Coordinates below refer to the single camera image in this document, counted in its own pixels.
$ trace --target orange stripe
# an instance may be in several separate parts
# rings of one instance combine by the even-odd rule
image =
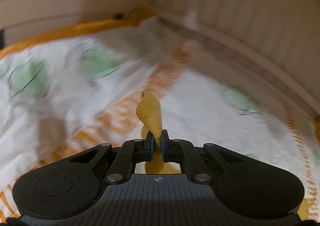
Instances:
[[[7,197],[4,195],[4,192],[0,192],[0,199],[1,201],[4,203],[4,205],[8,208],[8,210],[14,214],[14,210],[11,208],[11,206],[9,205],[8,201],[7,201]]]
[[[57,162],[59,160],[61,160],[61,157],[59,156],[57,151],[54,151],[51,153],[51,156],[53,157],[54,161]]]
[[[33,170],[36,170],[37,168],[38,168],[38,167],[37,167],[37,166],[35,166],[35,167],[33,167],[33,168],[29,169],[29,170],[28,170],[28,172],[33,171]]]
[[[293,136],[294,140],[298,143],[297,144],[297,147],[299,148],[300,150],[300,153],[302,154],[302,157],[305,159],[305,167],[306,167],[306,178],[308,178],[307,180],[307,183],[311,186],[308,186],[308,194],[314,196],[314,198],[312,198],[312,200],[314,200],[312,202],[312,204],[310,204],[309,202],[309,208],[308,208],[308,212],[309,212],[309,219],[312,219],[313,216],[317,216],[318,218],[318,213],[317,212],[311,212],[311,210],[315,210],[315,211],[318,211],[318,204],[316,203],[316,196],[318,195],[317,193],[317,188],[313,187],[315,184],[315,181],[313,179],[313,176],[312,176],[312,173],[311,173],[311,170],[310,170],[310,162],[308,161],[309,158],[305,152],[305,147],[304,147],[304,142],[303,140],[301,139],[300,137],[300,134],[298,133],[297,131],[297,128],[296,128],[296,124],[295,124],[295,121],[291,115],[291,109],[289,107],[285,107],[286,109],[286,114],[287,114],[287,120],[289,122],[287,122],[287,126],[289,127],[290,131],[292,134],[294,134],[295,136]],[[317,128],[318,128],[318,134],[317,136],[319,135],[320,136],[320,123],[318,124],[318,127],[316,126],[316,123],[315,123],[315,128],[316,128],[316,133],[317,133]]]
[[[97,126],[97,125],[90,125],[90,126],[88,126],[88,129],[92,129],[93,131],[96,131],[96,130],[99,129],[99,126]]]
[[[85,132],[83,130],[79,131],[77,136],[82,137],[83,139],[87,140],[88,142],[90,142],[94,145],[100,144],[100,142],[98,140],[96,140],[95,138],[93,138],[91,135],[89,135],[87,132]]]
[[[114,126],[110,120],[106,119],[106,116],[103,114],[102,116],[97,118],[98,121],[101,121],[107,128],[109,128],[113,133],[115,134],[120,134],[121,129],[118,127]]]
[[[45,160],[43,160],[43,159],[41,159],[40,161],[39,161],[39,165],[40,166],[45,166],[45,165],[47,165],[48,163],[45,161]]]
[[[71,139],[74,140],[74,141],[78,141],[77,144],[81,145],[81,146],[79,146],[79,147],[80,147],[79,152],[85,151],[85,150],[88,150],[88,149],[89,149],[89,147],[87,147],[87,146],[85,146],[85,145],[83,144],[83,143],[84,143],[83,139],[80,138],[80,137],[78,137],[77,135],[73,136]]]
[[[63,151],[65,157],[68,157],[68,156],[70,156],[70,155],[74,155],[74,154],[79,153],[79,151],[77,151],[76,149],[74,149],[74,148],[72,148],[72,147],[70,147],[70,146],[66,146],[66,145],[63,146],[63,147],[61,148],[61,150]]]
[[[315,217],[319,217],[319,214],[318,213],[309,213],[309,216],[315,216]]]
[[[99,135],[101,138],[103,138],[103,141],[104,141],[104,142],[108,142],[108,143],[109,143],[109,141],[110,141],[109,134],[105,132],[105,130],[103,129],[103,127],[97,127],[96,133],[97,133],[97,135]]]
[[[12,218],[19,218],[20,216],[19,216],[18,214],[16,214],[16,213],[12,213],[12,214],[10,214],[10,217],[12,217]]]
[[[4,212],[0,210],[0,219],[1,219],[1,222],[5,223],[7,218],[4,216]]]

